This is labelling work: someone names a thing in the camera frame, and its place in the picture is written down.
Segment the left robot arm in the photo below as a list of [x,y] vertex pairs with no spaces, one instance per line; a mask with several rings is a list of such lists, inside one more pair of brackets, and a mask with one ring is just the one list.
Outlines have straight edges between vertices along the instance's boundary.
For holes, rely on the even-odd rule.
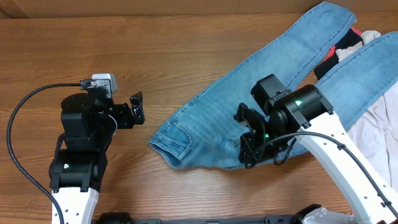
[[113,135],[145,121],[142,92],[129,100],[115,105],[112,98],[77,93],[62,101],[64,132],[58,137],[49,168],[50,188],[57,202],[53,223],[91,223]]

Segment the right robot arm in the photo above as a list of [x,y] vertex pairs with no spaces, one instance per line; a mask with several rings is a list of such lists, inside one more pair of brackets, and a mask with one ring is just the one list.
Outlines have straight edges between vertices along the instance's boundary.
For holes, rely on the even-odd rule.
[[312,204],[294,215],[266,223],[397,223],[397,192],[375,171],[342,126],[333,106],[313,85],[286,89],[271,74],[251,95],[262,112],[240,103],[234,119],[248,127],[241,137],[239,161],[251,169],[299,142],[327,171],[351,207],[336,213]]

